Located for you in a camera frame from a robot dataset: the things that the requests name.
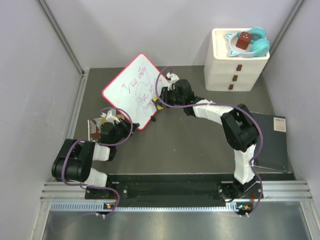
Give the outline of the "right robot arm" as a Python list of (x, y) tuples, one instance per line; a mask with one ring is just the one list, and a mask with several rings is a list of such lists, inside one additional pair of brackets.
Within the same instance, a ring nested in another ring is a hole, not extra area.
[(245, 198), (252, 191), (249, 183), (255, 177), (252, 158), (259, 137), (257, 122), (245, 104), (221, 105), (195, 96), (186, 79), (177, 80), (170, 88), (162, 87), (155, 101), (160, 107), (182, 106), (188, 116), (203, 118), (222, 125), (228, 144), (234, 150), (233, 192)]

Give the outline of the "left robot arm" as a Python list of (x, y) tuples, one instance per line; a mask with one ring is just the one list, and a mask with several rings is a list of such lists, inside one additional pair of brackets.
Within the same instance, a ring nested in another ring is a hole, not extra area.
[(107, 182), (108, 175), (94, 169), (92, 163), (112, 161), (117, 152), (115, 144), (125, 139), (130, 130), (135, 131), (140, 125), (131, 124), (123, 118), (116, 123), (98, 121), (96, 118), (88, 122), (89, 141), (80, 141), (74, 146), (66, 164), (64, 178), (66, 181), (96, 186), (97, 194), (106, 199), (113, 194), (114, 187)]

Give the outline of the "yellow whiteboard eraser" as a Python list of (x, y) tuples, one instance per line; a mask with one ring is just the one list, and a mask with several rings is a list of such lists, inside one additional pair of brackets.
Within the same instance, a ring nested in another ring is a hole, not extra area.
[(162, 104), (162, 102), (159, 100), (158, 97), (154, 97), (154, 98), (152, 99), (152, 102), (154, 103), (155, 108), (156, 108), (157, 111), (161, 111), (161, 110), (164, 109), (163, 104)]

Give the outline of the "black book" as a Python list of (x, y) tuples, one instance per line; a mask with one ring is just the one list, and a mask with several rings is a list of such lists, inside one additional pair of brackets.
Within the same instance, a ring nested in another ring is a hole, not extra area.
[(262, 149), (254, 161), (254, 165), (277, 172), (289, 173), (290, 166), (287, 153), (286, 118), (269, 114), (251, 114), (258, 123), (262, 135)]

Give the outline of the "pink framed whiteboard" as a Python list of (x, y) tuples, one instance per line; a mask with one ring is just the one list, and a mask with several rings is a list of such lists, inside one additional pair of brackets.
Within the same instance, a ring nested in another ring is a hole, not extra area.
[(122, 109), (125, 117), (139, 124), (143, 130), (156, 113), (153, 98), (162, 87), (169, 85), (168, 80), (144, 54), (138, 54), (107, 86), (102, 96), (113, 106)]

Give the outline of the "black mounting base plate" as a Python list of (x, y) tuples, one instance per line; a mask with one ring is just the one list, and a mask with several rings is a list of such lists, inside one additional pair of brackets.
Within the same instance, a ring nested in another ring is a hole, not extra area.
[(295, 180), (293, 173), (261, 173), (261, 180), (254, 178), (241, 186), (230, 173), (196, 174), (113, 174), (107, 189), (81, 186), (86, 200), (107, 200), (119, 193), (120, 206), (208, 206), (214, 202), (235, 199), (257, 200), (267, 192), (270, 182), (284, 183)]

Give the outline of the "teal cat ear headphones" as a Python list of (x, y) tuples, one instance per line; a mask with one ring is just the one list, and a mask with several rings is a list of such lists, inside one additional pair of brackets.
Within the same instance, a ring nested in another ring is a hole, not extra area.
[[(270, 42), (267, 40), (267, 33), (262, 27), (259, 26), (253, 27), (248, 31), (226, 33), (224, 36), (228, 42), (230, 57), (264, 57), (270, 50)], [(249, 51), (236, 50), (232, 45), (232, 41), (234, 39), (244, 40), (245, 42), (248, 42), (248, 45), (250, 45)]]

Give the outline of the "white three drawer unit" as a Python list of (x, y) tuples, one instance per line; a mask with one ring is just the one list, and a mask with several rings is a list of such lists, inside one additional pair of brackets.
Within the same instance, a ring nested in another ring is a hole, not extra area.
[[(204, 65), (205, 88), (215, 92), (248, 92), (251, 91), (264, 67), (270, 52), (263, 57), (242, 58), (230, 57), (227, 33), (248, 31), (252, 28), (214, 28), (207, 50)], [(237, 38), (232, 41), (233, 47), (240, 52), (249, 52), (236, 47)]]

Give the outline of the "brown cube toy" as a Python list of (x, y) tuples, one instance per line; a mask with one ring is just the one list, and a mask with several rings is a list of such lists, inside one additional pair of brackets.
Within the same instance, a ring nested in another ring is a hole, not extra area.
[(237, 36), (237, 41), (235, 46), (239, 49), (246, 50), (249, 44), (251, 43), (253, 35), (249, 32), (242, 31), (242, 32), (238, 32), (236, 36)]

